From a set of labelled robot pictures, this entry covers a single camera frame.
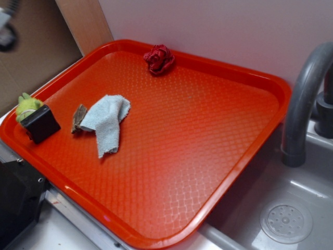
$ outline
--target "tray rim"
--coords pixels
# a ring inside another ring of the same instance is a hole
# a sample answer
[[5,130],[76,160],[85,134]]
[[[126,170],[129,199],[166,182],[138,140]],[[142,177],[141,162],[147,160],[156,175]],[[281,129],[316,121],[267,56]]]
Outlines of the tray rim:
[[[104,44],[96,48],[94,51],[92,51],[82,59],[80,59],[72,66],[70,66],[62,74],[56,76],[45,86],[36,91],[33,96],[41,100],[49,98],[50,96],[52,96],[52,94],[57,92],[69,81],[79,75],[80,72],[83,72],[90,65],[94,64],[96,61],[109,53],[116,51],[128,51],[143,55],[145,52],[150,51],[152,46],[153,45],[131,40],[116,40]],[[80,190],[80,188],[71,188],[71,186],[76,187],[76,185],[72,181],[70,181],[66,177],[63,177],[63,179],[60,179],[57,182],[53,182],[53,184],[57,186],[57,188],[62,190],[66,195],[68,195],[71,199],[77,202],[80,206],[84,207],[84,209],[86,209],[88,213],[92,214],[98,221],[103,223],[109,230],[119,236],[123,241],[127,242],[127,244],[133,247],[142,249],[166,248],[174,245],[190,236],[201,225],[201,223],[204,221],[209,212],[213,209],[215,204],[217,204],[217,201],[221,199],[223,194],[237,179],[237,176],[245,169],[247,163],[253,158],[255,153],[260,149],[263,143],[268,139],[268,137],[273,133],[275,128],[281,122],[287,111],[291,95],[291,89],[289,85],[286,81],[279,77],[212,59],[189,55],[173,50],[171,51],[176,57],[176,65],[179,65],[181,67],[193,69],[193,65],[195,65],[195,70],[205,73],[211,73],[214,75],[222,75],[228,72],[229,80],[234,80],[246,85],[251,84],[249,84],[248,82],[242,82],[245,80],[245,78],[247,81],[248,78],[256,79],[255,87],[272,93],[279,102],[279,110],[275,113],[274,117],[267,124],[267,126],[260,132],[257,139],[246,150],[244,155],[240,158],[240,161],[237,162],[237,164],[231,169],[226,178],[220,183],[218,188],[212,193],[212,195],[204,203],[202,208],[192,218],[189,224],[184,227],[180,232],[174,235],[170,235],[166,238],[146,238],[140,235],[131,227],[126,227],[117,223],[117,221],[121,222],[121,220],[117,217],[111,218],[115,222],[106,223],[105,218],[103,218],[102,215],[110,212],[101,205],[98,206],[98,210],[100,213],[96,213],[96,204],[92,203],[92,201],[90,201],[87,197],[84,197],[84,195],[78,195],[78,189]],[[17,144],[15,139],[10,136],[10,131],[14,124],[16,124],[15,109],[10,111],[10,113],[5,117],[4,121],[0,125],[0,138],[10,148],[15,150],[22,158],[26,159],[33,166],[40,166],[45,164],[46,162],[43,162],[44,160],[34,157],[31,152],[28,152],[22,145]],[[57,171],[55,169],[45,167],[43,170],[43,174],[46,175],[46,177],[51,177],[57,174]]]

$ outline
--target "black sponge holder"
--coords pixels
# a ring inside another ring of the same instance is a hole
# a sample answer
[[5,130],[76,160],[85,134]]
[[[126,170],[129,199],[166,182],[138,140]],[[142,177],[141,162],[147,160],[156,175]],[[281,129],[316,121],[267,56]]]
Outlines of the black sponge holder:
[[21,125],[26,128],[27,135],[36,144],[41,143],[61,128],[47,105],[43,105],[24,118]]

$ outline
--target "drain strainer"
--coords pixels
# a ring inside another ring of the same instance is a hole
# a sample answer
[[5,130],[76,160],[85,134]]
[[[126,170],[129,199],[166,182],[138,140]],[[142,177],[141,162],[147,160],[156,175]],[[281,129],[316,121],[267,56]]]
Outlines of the drain strainer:
[[303,205],[288,199],[278,199],[264,207],[260,225],[272,240],[293,244],[304,240],[311,233],[312,217]]

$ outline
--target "gray faucet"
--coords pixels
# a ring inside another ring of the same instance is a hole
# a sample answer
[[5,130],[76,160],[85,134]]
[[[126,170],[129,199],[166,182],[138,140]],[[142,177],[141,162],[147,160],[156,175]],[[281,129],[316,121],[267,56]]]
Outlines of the gray faucet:
[[[324,91],[317,96],[323,80]],[[333,42],[312,51],[296,80],[281,144],[282,162],[287,166],[305,163],[305,138],[311,113],[317,121],[316,133],[333,138]]]

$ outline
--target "sink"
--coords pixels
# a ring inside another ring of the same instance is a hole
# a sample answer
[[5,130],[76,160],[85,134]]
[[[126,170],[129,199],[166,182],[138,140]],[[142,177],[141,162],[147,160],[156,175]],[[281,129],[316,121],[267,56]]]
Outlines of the sink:
[[333,141],[308,133],[306,163],[291,168],[281,136],[280,126],[206,222],[245,249],[332,249]]

